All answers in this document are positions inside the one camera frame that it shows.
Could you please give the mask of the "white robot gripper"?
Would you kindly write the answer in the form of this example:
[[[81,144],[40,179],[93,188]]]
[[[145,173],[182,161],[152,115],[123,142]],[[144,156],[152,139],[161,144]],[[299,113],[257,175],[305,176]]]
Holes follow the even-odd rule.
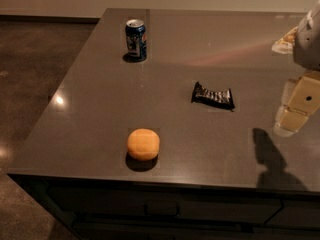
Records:
[[[284,85],[273,131],[281,137],[297,133],[320,108],[320,0],[300,21],[294,40],[294,62],[305,71]]]

